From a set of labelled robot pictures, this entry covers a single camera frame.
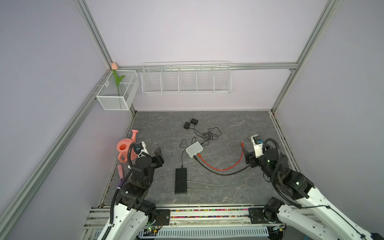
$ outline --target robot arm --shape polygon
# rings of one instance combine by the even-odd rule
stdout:
[[[132,150],[138,158],[129,172],[132,173],[131,180],[118,187],[115,200],[111,203],[111,217],[98,240],[135,239],[148,222],[155,221],[156,205],[144,199],[153,182],[154,171],[163,165],[164,159],[160,148],[157,148],[155,156],[151,157],[144,142],[134,144]]]
[[[318,188],[303,174],[289,169],[288,159],[280,155],[277,143],[275,148],[264,142],[260,135],[251,136],[254,152],[243,148],[246,163],[251,167],[259,166],[263,174],[269,177],[275,190],[287,202],[297,208],[311,208],[314,214],[326,225],[320,231],[316,222],[295,212],[284,202],[272,198],[265,206],[266,218],[271,221],[278,218],[307,234],[312,239],[340,239],[340,240],[371,240],[371,234],[355,224],[351,219],[337,209],[326,199]],[[284,195],[296,200],[292,202]]]

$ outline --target white wire basket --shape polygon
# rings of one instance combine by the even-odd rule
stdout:
[[[229,93],[232,88],[229,63],[144,65],[141,83],[145,94]]]
[[[111,72],[96,97],[104,110],[129,110],[140,85],[137,73],[131,70],[116,70],[116,73],[119,77],[125,75],[119,88]]]

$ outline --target gray marble floor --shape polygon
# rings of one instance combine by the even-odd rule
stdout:
[[[273,126],[267,111],[199,111],[199,112],[138,112],[132,129],[139,130],[137,142],[144,141],[148,152],[153,155],[157,147],[161,147],[165,163],[155,170],[154,181],[149,189],[147,200],[156,204],[265,204],[269,198],[278,197],[272,185],[263,179],[262,171],[255,167],[243,171],[239,178],[232,184],[225,186],[205,185],[188,182],[188,188],[197,189],[222,189],[232,186],[234,183],[245,178],[236,186],[216,191],[203,191],[188,189],[187,194],[175,195],[175,169],[181,167],[181,153],[179,148],[183,139],[188,145],[195,137],[192,129],[184,129],[185,121],[195,118],[199,120],[196,130],[207,132],[208,128],[218,127],[222,135],[217,140],[209,141],[201,152],[203,159],[213,167],[223,169],[234,165],[242,154],[241,142],[245,147],[252,150],[252,144],[248,138],[254,134],[260,134],[264,139],[271,137],[280,144],[280,139]],[[212,184],[223,184],[230,182],[239,174],[231,176],[219,176],[203,168],[195,159],[190,158],[187,153],[183,155],[184,167],[187,168],[187,179],[208,182]],[[232,169],[221,173],[230,173],[240,170],[246,166],[245,158]],[[124,172],[127,172],[127,164],[124,164]],[[114,189],[119,182],[119,174],[116,170],[111,183],[111,189],[105,199],[109,205]]]

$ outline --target metal bracket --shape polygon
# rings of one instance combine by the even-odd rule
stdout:
[[[249,211],[248,217],[251,219],[252,224],[270,223],[265,219],[263,210],[264,208],[262,207],[248,208],[248,211]]]
[[[170,209],[156,209],[156,217],[155,217],[155,223],[153,225],[159,226],[163,224],[163,226],[168,226],[170,220]]]

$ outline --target gray cable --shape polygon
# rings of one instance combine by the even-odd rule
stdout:
[[[234,180],[238,179],[239,177],[241,177],[241,174],[238,175],[237,177],[235,177],[233,180],[231,180],[230,182],[227,182],[227,183],[224,183],[224,184],[212,184],[212,183],[209,183],[209,182],[199,182],[199,181],[193,181],[193,180],[188,180],[187,182],[197,182],[197,183],[204,183],[204,184],[207,184],[207,185],[212,185],[212,186],[224,186],[224,185],[228,185],[230,183],[233,183]]]
[[[247,174],[245,174],[244,177],[243,177],[240,181],[238,181],[235,185],[230,186],[230,187],[221,188],[221,189],[200,189],[200,188],[191,188],[191,187],[189,187],[188,189],[192,189],[192,190],[201,190],[201,191],[219,191],[219,190],[227,190],[227,189],[233,188],[234,186],[236,186],[237,184],[239,184],[242,180],[244,180],[244,178],[247,177],[247,175],[248,175],[251,171],[252,171],[252,169],[249,170],[249,171],[247,172]]]

